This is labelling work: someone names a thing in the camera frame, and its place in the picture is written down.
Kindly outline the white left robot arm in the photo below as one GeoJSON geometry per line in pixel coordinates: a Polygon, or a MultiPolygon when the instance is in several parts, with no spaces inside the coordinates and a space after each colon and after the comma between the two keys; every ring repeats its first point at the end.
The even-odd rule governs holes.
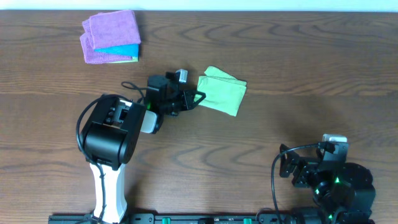
{"type": "Polygon", "coordinates": [[[185,70],[150,76],[145,88],[122,82],[141,98],[102,95],[84,109],[91,114],[84,125],[77,122],[76,140],[95,178],[96,207],[83,223],[122,222],[127,211],[125,168],[140,133],[155,134],[165,116],[192,110],[206,97],[204,92],[184,88],[186,82],[185,70]]]}

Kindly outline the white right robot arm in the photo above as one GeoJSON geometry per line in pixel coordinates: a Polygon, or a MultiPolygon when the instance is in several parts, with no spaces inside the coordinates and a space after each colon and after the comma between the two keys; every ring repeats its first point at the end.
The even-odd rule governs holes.
{"type": "Polygon", "coordinates": [[[292,185],[309,188],[315,207],[295,208],[281,223],[373,223],[376,197],[371,171],[346,162],[347,142],[322,140],[315,144],[279,148],[279,175],[293,175],[292,185]]]}

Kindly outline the green microfiber cloth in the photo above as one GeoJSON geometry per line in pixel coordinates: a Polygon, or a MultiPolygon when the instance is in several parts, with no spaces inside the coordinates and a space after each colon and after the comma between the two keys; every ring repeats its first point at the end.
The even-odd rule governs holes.
{"type": "Polygon", "coordinates": [[[204,75],[198,77],[197,91],[206,94],[199,105],[236,116],[246,88],[246,81],[238,80],[217,67],[209,66],[204,75]]]}

